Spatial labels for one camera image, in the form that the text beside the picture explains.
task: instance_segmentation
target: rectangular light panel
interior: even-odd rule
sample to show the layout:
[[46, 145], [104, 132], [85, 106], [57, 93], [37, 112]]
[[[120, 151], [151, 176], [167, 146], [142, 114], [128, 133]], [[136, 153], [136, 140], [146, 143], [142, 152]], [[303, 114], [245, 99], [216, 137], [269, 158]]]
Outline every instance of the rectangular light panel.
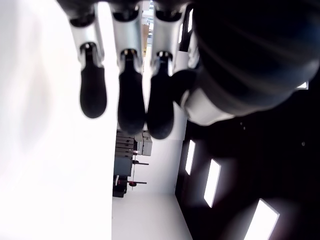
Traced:
[[192, 162], [194, 161], [195, 148], [196, 148], [195, 142], [190, 140], [188, 156], [186, 157], [186, 164], [185, 164], [185, 170], [189, 175], [191, 174]]
[[301, 84], [300, 86], [298, 86], [296, 89], [308, 90], [308, 87], [309, 87], [309, 83], [308, 83], [308, 82], [304, 82], [303, 84]]
[[244, 240], [268, 240], [279, 215], [265, 201], [260, 199]]
[[218, 186], [218, 180], [220, 175], [221, 166], [214, 161], [211, 160], [210, 169], [208, 174], [208, 180], [206, 182], [205, 191], [204, 191], [204, 200], [207, 202], [210, 208], [214, 203], [215, 194]]

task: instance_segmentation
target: white wall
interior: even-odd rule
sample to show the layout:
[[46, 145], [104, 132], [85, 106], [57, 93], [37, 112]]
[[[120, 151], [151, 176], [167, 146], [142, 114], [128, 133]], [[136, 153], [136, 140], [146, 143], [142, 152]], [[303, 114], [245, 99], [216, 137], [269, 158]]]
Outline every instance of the white wall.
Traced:
[[0, 32], [0, 239], [111, 239], [114, 39], [104, 38], [107, 111], [92, 120], [80, 109], [80, 64], [55, 0], [0, 1]]
[[173, 195], [128, 192], [112, 200], [112, 240], [192, 240]]

